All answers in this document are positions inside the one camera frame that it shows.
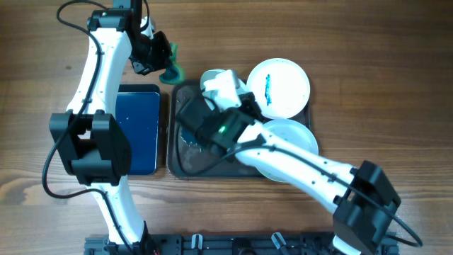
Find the green yellow sponge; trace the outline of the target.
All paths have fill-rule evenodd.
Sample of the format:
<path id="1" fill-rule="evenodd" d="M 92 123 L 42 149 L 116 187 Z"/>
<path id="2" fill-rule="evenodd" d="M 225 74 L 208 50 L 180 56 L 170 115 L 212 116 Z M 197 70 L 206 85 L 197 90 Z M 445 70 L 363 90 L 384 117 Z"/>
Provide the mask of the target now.
<path id="1" fill-rule="evenodd" d="M 164 84 L 179 85 L 185 81 L 185 70 L 177 61 L 178 45 L 170 43 L 170 46 L 172 51 L 172 55 L 169 57 L 171 66 L 159 75 L 159 80 Z"/>

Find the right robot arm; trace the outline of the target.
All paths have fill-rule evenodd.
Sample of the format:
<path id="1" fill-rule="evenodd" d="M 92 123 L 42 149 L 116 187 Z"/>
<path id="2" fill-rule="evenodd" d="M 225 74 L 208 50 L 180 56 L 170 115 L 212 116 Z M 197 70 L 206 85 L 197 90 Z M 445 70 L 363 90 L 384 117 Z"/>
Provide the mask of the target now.
<path id="1" fill-rule="evenodd" d="M 381 167 L 359 167 L 308 152 L 267 129 L 241 108 L 221 109 L 201 96 L 176 120 L 204 147 L 266 170 L 304 191 L 333 215 L 333 245 L 345 254 L 375 254 L 401 204 Z"/>

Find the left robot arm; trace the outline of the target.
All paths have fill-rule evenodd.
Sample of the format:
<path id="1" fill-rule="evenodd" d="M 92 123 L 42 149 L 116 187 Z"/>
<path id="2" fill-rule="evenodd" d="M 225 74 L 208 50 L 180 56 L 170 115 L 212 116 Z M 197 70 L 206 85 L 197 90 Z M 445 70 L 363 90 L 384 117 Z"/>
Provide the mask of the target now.
<path id="1" fill-rule="evenodd" d="M 131 146 L 118 125 L 117 94 L 128 62 L 136 74 L 172 67 L 171 45 L 157 32 L 149 18 L 146 1 L 114 1 L 102 4 L 76 29 L 89 37 L 89 50 L 79 86 L 64 113 L 54 113 L 50 132 L 55 141 L 42 170 L 42 186 L 49 196 L 47 175 L 58 154 L 64 169 L 84 189 L 67 194 L 67 199 L 90 193 L 96 199 L 108 236 L 99 240 L 107 254 L 159 254 L 147 224 L 134 204 L 128 183 L 132 163 Z"/>

